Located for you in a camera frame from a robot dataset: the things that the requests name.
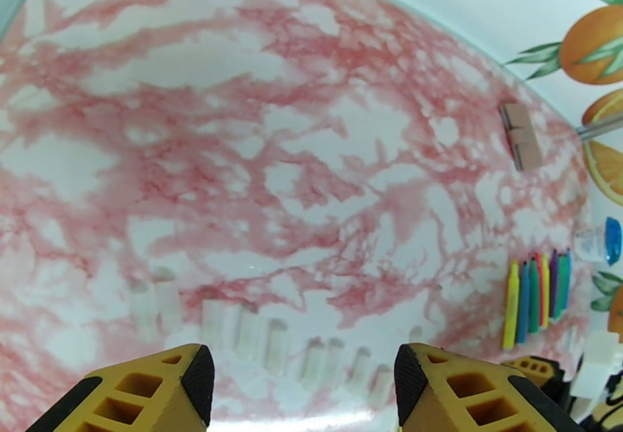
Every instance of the blue crayon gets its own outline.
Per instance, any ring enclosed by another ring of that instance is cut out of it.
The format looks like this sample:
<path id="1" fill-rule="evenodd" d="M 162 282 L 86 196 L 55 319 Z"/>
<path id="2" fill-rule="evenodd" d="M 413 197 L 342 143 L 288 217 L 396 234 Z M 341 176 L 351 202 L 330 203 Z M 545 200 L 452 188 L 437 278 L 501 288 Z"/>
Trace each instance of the blue crayon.
<path id="1" fill-rule="evenodd" d="M 521 280 L 519 281 L 519 314 L 517 315 L 516 343 L 525 343 L 528 338 L 528 324 L 530 318 L 530 267 L 523 263 Z"/>

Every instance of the blue bottle cap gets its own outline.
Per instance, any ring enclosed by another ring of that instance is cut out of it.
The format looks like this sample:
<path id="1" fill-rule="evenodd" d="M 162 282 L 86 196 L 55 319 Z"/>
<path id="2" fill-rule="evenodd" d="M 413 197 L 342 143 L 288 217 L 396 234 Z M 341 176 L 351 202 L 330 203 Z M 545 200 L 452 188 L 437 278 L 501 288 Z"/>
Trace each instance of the blue bottle cap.
<path id="1" fill-rule="evenodd" d="M 612 266 L 621 257 L 621 224 L 611 217 L 606 219 L 606 259 Z"/>

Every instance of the orange fruit wallpaper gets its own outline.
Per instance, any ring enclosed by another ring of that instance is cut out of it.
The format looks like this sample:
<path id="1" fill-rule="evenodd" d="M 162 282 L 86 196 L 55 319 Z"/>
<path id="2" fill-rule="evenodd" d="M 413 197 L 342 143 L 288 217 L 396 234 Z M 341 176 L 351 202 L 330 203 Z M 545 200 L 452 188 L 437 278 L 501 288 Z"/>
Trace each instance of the orange fruit wallpaper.
<path id="1" fill-rule="evenodd" d="M 509 64 L 540 65 L 528 79 L 562 69 L 576 82 L 604 85 L 623 80 L 623 0 L 601 0 L 607 6 L 581 17 L 561 42 L 520 52 Z"/>
<path id="2" fill-rule="evenodd" d="M 623 111 L 623 89 L 601 97 L 591 105 L 582 117 L 582 123 L 590 123 Z M 584 145 L 586 166 L 597 187 L 612 202 L 623 205 L 623 153 L 597 141 Z"/>
<path id="3" fill-rule="evenodd" d="M 619 334 L 619 342 L 623 342 L 623 279 L 611 272 L 599 271 L 593 276 L 593 284 L 602 294 L 591 303 L 597 312 L 608 314 L 608 331 Z"/>

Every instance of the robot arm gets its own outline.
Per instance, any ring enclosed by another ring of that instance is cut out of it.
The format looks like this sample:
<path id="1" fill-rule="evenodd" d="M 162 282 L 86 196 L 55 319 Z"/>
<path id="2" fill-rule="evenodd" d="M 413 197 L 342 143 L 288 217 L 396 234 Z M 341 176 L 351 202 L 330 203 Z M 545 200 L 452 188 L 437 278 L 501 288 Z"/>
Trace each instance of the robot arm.
<path id="1" fill-rule="evenodd" d="M 519 363 L 402 345 L 394 377 L 403 432 L 580 432 Z M 208 347 L 179 346 L 88 374 L 27 432 L 203 432 L 213 388 Z"/>

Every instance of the metal rod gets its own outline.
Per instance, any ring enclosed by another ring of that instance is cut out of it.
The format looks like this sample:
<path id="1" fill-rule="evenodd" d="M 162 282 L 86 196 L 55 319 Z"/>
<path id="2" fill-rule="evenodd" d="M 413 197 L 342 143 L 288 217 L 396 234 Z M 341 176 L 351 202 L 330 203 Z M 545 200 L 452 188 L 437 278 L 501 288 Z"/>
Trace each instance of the metal rod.
<path id="1" fill-rule="evenodd" d="M 590 123 L 587 126 L 577 128 L 579 137 L 583 142 L 595 139 L 597 136 L 605 135 L 619 128 L 623 128 L 623 111 L 608 115 L 605 118 Z"/>

